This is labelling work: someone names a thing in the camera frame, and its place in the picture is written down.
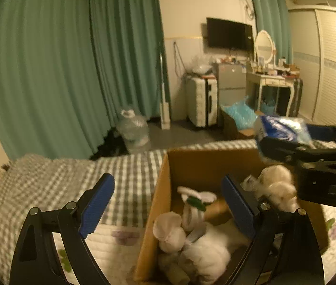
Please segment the white socks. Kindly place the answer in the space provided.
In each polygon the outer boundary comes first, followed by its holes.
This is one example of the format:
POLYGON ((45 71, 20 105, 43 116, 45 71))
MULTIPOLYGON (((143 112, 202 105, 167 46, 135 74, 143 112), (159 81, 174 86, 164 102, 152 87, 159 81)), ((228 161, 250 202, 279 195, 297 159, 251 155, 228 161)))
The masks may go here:
POLYGON ((181 221, 181 215, 175 212, 160 214, 155 219, 152 233, 164 253, 176 253, 185 244, 186 235, 181 221))

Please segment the blue storage basket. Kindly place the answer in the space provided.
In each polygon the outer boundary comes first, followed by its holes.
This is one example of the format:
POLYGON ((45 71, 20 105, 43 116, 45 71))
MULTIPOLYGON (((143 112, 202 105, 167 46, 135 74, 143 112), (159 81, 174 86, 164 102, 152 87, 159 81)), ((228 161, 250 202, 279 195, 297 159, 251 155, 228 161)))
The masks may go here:
POLYGON ((274 115, 276 111, 276 103, 274 100, 263 100, 260 105, 260 111, 265 115, 274 115))

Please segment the blue plastic bags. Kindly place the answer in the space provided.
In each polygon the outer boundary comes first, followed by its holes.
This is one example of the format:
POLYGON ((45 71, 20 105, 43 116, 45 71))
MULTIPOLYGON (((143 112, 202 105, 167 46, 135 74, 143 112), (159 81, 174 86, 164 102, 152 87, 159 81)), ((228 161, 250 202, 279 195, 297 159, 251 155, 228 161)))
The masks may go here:
POLYGON ((241 101, 228 106, 223 105, 221 107, 228 116, 234 119, 239 131, 252 128, 258 117, 255 111, 247 104, 248 99, 249 97, 245 96, 241 101))

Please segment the cream lace cloth bundle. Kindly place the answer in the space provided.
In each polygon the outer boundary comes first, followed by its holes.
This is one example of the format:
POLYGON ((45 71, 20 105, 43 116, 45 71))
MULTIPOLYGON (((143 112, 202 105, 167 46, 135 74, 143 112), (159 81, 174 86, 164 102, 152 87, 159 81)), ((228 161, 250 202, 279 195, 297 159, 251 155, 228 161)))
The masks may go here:
POLYGON ((258 178, 252 175, 245 178, 241 187, 252 192, 257 200, 266 197, 281 211, 293 213, 299 208, 292 174, 283 165, 265 167, 258 178))

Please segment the clear plastic bag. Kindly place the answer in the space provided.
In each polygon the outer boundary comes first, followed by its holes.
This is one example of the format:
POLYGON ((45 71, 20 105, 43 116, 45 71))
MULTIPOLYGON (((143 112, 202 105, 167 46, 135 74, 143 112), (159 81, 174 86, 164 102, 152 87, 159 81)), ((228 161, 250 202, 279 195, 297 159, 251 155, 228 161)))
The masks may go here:
POLYGON ((208 75, 212 73, 212 57, 196 55, 190 60, 188 73, 195 75, 208 75))

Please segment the grey mini fridge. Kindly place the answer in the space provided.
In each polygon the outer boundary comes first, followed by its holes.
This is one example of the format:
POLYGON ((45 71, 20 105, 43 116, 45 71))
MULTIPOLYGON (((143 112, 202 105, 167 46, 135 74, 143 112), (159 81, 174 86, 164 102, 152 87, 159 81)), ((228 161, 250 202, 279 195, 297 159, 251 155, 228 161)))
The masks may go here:
POLYGON ((213 64, 218 82, 219 105, 230 106, 245 98, 247 70, 242 64, 213 64))

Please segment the large teal curtain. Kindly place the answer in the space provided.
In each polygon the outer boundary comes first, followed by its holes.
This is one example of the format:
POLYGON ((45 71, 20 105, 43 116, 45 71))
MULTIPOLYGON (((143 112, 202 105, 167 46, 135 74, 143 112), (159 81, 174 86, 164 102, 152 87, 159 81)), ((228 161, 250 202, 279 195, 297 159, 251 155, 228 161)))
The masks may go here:
POLYGON ((88 158, 133 109, 170 98, 159 0, 0 0, 0 143, 88 158))

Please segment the clear water jug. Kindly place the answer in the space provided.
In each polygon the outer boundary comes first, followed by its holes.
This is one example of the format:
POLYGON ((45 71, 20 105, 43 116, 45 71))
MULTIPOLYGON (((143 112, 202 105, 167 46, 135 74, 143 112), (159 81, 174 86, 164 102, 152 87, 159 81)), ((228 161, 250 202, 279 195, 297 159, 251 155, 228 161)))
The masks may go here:
POLYGON ((133 109, 122 109, 116 129, 122 136, 129 154, 146 152, 151 148, 149 126, 144 116, 133 109))

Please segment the white suitcase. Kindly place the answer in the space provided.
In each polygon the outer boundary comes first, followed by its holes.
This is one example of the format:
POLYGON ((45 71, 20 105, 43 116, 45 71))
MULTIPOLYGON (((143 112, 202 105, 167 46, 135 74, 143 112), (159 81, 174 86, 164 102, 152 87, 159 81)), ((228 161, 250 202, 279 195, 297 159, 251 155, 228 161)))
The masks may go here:
POLYGON ((213 78, 190 77, 185 83, 187 116, 195 127, 217 124, 218 85, 213 78))

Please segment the open cardboard box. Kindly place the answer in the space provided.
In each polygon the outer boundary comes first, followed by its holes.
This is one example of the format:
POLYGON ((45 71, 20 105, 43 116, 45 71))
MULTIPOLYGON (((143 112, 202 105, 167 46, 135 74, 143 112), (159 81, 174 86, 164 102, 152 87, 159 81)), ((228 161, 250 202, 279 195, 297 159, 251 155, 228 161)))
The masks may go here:
MULTIPOLYGON (((291 172, 294 186, 296 187, 296 177, 294 170, 287 165, 283 166, 289 169, 291 172)), ((204 221, 206 225, 207 223, 210 223, 213 226, 218 226, 231 219, 235 223, 236 227, 238 227, 221 191, 221 184, 225 177, 229 177, 234 183, 238 183, 240 185, 245 179, 241 179, 237 173, 227 172, 221 179, 219 190, 217 192, 214 192, 212 189, 208 189, 205 187, 205 185, 200 185, 198 188, 195 188, 193 181, 190 181, 187 185, 180 186, 188 187, 198 192, 215 193, 217 200, 207 206, 206 212, 204 214, 204 221)), ((177 192, 178 187, 173 188, 167 185, 165 183, 164 176, 160 176, 158 178, 152 199, 151 210, 149 212, 147 226, 145 229, 145 235, 141 245, 140 255, 136 264, 136 270, 134 272, 135 281, 139 284, 171 284, 171 282, 167 279, 165 274, 158 266, 158 256, 164 252, 160 249, 158 240, 154 237, 152 229, 155 219, 160 214, 175 212, 181 215, 182 218, 184 203, 181 199, 181 195, 177 192)), ((325 220, 323 218, 321 208, 317 204, 312 206, 303 204, 298 196, 297 202, 299 204, 299 209, 304 209, 308 214, 320 249, 321 245, 325 243, 326 239, 325 220)), ((236 266, 240 262, 243 254, 246 252, 247 247, 248 246, 242 246, 234 252, 230 263, 227 266, 226 272, 214 284, 227 284, 227 280, 236 269, 236 266)))

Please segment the blue small tissue pack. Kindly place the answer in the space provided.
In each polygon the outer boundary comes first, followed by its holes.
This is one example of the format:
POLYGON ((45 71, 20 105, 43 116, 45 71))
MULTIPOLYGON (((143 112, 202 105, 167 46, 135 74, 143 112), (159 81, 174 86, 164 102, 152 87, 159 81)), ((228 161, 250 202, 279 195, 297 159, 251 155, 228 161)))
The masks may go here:
POLYGON ((308 127, 301 118, 287 116, 262 115, 253 124, 254 138, 259 148, 267 139, 279 142, 298 144, 310 149, 316 146, 308 131, 308 127))

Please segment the white knotted cloth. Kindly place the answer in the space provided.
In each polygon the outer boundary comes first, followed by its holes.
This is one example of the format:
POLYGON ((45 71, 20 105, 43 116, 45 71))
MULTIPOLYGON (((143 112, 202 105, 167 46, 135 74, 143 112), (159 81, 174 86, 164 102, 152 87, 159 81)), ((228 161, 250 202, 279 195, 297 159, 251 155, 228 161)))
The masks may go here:
POLYGON ((182 251, 158 256, 158 266, 171 284, 214 284, 225 272, 234 252, 248 246, 250 239, 242 234, 233 220, 207 229, 182 251))

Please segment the white louvered wardrobe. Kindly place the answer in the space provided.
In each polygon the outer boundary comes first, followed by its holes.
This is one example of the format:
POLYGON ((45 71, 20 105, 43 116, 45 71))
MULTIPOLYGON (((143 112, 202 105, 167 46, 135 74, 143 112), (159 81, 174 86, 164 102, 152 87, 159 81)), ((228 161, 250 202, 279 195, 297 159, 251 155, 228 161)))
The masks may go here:
POLYGON ((303 81, 299 116, 336 124, 336 7, 296 6, 289 20, 293 61, 303 81))

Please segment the dark striped suitcase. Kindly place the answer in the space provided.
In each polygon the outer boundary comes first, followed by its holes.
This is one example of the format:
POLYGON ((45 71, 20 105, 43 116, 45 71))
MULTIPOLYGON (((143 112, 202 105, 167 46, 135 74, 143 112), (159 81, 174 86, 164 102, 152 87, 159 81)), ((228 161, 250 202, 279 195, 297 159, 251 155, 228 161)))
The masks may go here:
POLYGON ((303 81, 301 79, 294 79, 292 83, 287 105, 287 116, 297 117, 303 92, 303 81))

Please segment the teal window curtain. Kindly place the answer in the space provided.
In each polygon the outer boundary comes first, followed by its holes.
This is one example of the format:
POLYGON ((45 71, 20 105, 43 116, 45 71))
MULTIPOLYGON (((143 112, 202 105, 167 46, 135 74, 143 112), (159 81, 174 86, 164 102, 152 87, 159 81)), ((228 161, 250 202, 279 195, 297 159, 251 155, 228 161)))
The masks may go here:
POLYGON ((292 34, 286 0, 252 0, 257 31, 265 30, 276 46, 276 61, 292 63, 292 34))

